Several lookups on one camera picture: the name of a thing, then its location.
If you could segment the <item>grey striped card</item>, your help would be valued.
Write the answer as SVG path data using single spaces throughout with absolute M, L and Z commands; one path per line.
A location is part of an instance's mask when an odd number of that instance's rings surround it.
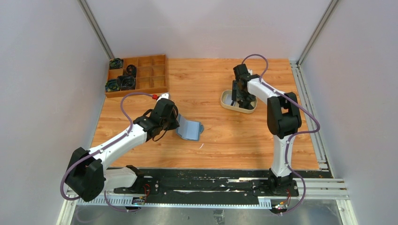
M 229 106 L 234 106 L 234 104 L 235 104 L 235 101 L 232 99 L 231 94 L 227 94 L 223 102 L 224 102 L 224 104 L 229 105 Z

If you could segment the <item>blue card holder wallet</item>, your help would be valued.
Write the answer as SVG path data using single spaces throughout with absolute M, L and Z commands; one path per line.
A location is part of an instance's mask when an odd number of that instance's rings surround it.
M 204 131 L 204 126 L 201 122 L 187 120 L 181 114 L 178 115 L 177 121 L 179 127 L 176 129 L 176 134 L 183 140 L 199 141 L 200 135 Z

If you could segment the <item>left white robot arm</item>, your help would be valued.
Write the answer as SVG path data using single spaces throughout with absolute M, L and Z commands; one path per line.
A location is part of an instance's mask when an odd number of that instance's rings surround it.
M 85 150 L 76 149 L 69 161 L 61 184 L 76 193 L 76 199 L 89 202 L 100 194 L 116 188 L 130 188 L 141 176 L 137 168 L 129 165 L 119 169 L 110 166 L 131 149 L 149 140 L 158 141 L 167 131 L 179 127 L 178 108 L 168 93 L 156 98 L 153 109 L 147 110 L 130 125 L 108 141 Z

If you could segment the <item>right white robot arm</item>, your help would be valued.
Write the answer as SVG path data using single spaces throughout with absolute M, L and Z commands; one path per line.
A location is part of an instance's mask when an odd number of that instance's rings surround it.
M 232 101 L 239 108 L 252 110 L 252 103 L 259 99 L 267 106 L 267 127 L 274 137 L 274 158 L 270 168 L 269 185 L 281 187 L 292 182 L 291 154 L 293 135 L 302 125 L 293 92 L 280 92 L 264 82 L 259 75 L 252 75 L 246 64 L 233 68 Z

